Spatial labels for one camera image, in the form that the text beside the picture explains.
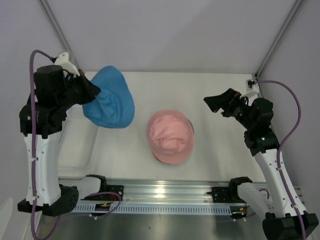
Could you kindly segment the blue bucket hat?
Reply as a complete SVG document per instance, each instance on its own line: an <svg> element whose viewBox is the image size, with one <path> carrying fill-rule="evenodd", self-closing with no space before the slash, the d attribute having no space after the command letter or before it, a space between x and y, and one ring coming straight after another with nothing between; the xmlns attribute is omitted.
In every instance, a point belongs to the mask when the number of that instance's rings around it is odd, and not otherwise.
<svg viewBox="0 0 320 240"><path fill-rule="evenodd" d="M100 93L82 106L83 115L98 127L128 127L135 116L135 103L124 75L109 65L100 69L91 83L100 88Z"/></svg>

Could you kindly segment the pink bucket hat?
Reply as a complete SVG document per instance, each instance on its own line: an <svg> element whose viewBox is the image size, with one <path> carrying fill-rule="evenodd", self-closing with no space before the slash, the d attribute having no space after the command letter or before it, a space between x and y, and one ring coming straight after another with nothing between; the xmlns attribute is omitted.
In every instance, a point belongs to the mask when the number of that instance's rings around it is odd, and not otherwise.
<svg viewBox="0 0 320 240"><path fill-rule="evenodd" d="M188 118L180 111L162 109L146 125L146 138L151 152L165 164L176 165L192 154L195 138Z"/></svg>

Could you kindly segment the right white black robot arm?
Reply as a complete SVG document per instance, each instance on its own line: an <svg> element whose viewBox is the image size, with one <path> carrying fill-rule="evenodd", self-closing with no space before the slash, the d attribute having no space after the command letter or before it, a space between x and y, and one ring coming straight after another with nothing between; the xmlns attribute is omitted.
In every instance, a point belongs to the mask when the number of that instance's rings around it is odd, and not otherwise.
<svg viewBox="0 0 320 240"><path fill-rule="evenodd" d="M264 198L248 177L233 178L228 185L230 200L249 204L268 240L307 239L319 220L308 213L287 173L279 141L270 127L273 103L259 97L249 104L247 96L232 88L203 100L213 113L222 110L223 117L235 118L246 129L244 142L267 183L269 197Z"/></svg>

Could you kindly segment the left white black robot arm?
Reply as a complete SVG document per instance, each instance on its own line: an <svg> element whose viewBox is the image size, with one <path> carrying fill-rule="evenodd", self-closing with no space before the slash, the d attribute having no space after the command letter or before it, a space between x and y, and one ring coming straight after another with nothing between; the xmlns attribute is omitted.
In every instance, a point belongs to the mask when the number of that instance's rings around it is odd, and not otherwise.
<svg viewBox="0 0 320 240"><path fill-rule="evenodd" d="M73 186L60 184L58 177L67 112L74 105L92 102L100 91L80 69L72 72L53 64L33 73L30 95L19 113L28 155L28 191L17 204L19 212L57 217L71 212L89 195L99 201L107 197L102 176L87 175Z"/></svg>

